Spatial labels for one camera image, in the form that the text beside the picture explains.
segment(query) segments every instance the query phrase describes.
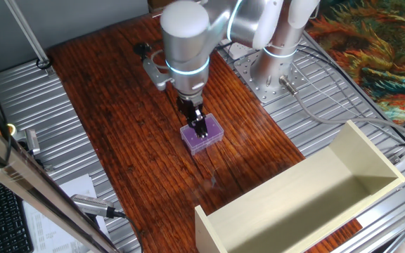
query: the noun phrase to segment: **wood grain surface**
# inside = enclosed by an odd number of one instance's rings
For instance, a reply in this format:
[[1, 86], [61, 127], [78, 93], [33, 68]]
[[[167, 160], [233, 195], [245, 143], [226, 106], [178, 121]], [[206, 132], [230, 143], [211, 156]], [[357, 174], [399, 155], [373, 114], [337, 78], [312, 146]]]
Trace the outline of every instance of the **wood grain surface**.
[[[49, 53], [146, 252], [197, 252], [195, 206], [209, 215], [304, 157], [217, 53], [203, 97], [224, 138], [192, 156], [176, 92], [158, 91], [133, 52], [158, 39], [159, 20], [143, 16]], [[353, 221], [310, 252], [329, 252], [359, 229]]]

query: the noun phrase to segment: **purple box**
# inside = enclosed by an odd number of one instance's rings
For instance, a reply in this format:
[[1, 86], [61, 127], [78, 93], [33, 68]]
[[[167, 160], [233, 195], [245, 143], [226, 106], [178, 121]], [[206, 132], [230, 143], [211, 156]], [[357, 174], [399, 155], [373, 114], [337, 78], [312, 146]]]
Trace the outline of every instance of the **purple box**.
[[186, 142], [192, 155], [206, 149], [208, 146], [221, 141], [223, 139], [224, 130], [219, 125], [212, 113], [208, 114], [205, 118], [205, 124], [207, 125], [207, 137], [198, 138], [194, 129], [188, 125], [181, 127], [181, 137]]

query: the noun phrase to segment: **patterned cloth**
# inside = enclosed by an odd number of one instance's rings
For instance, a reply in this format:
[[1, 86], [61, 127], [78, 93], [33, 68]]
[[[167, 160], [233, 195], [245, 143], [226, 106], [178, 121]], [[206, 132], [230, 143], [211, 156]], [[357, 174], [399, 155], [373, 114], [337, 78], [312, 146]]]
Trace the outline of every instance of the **patterned cloth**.
[[405, 120], [405, 0], [321, 0], [308, 33], [396, 123]]

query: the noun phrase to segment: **blue light ring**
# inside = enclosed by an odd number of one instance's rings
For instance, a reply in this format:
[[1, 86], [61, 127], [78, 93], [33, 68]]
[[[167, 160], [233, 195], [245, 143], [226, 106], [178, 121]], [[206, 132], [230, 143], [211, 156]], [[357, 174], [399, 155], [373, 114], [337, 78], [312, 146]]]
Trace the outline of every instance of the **blue light ring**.
[[297, 52], [297, 50], [295, 50], [295, 52], [293, 52], [293, 53], [291, 53], [291, 54], [289, 54], [289, 55], [286, 55], [286, 56], [278, 56], [278, 55], [275, 55], [274, 53], [268, 51], [266, 48], [264, 48], [264, 51], [265, 51], [265, 53], [268, 53], [270, 56], [273, 56], [273, 57], [275, 57], [275, 58], [287, 58], [287, 57], [293, 56], [293, 55]]
[[232, 30], [233, 20], [236, 18], [238, 9], [240, 8], [240, 4], [242, 3], [242, 1], [243, 1], [243, 0], [238, 0], [238, 1], [237, 1], [236, 7], [233, 9], [233, 12], [232, 12], [232, 14], [231, 14], [231, 17], [229, 18], [228, 30], [227, 30], [226, 35], [227, 35], [227, 37], [228, 37], [228, 40], [230, 40], [230, 41], [232, 41], [232, 39], [231, 39], [231, 30]]
[[204, 63], [204, 65], [200, 68], [198, 68], [197, 70], [192, 70], [192, 71], [181, 71], [181, 70], [177, 70], [175, 68], [173, 68], [172, 66], [169, 65], [168, 61], [165, 61], [165, 63], [167, 64], [167, 66], [170, 68], [170, 70], [172, 72], [175, 72], [177, 74], [183, 74], [183, 75], [192, 75], [192, 74], [197, 74], [203, 70], [205, 70], [205, 68], [209, 65], [210, 62], [210, 58], [207, 59], [207, 62]]

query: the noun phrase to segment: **computer keyboard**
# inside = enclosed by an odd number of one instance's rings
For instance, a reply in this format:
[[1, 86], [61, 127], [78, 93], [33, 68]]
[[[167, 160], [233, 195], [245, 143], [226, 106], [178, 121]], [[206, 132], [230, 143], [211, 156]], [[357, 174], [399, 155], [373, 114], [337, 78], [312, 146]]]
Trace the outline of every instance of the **computer keyboard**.
[[22, 200], [0, 184], [0, 252], [32, 251]]

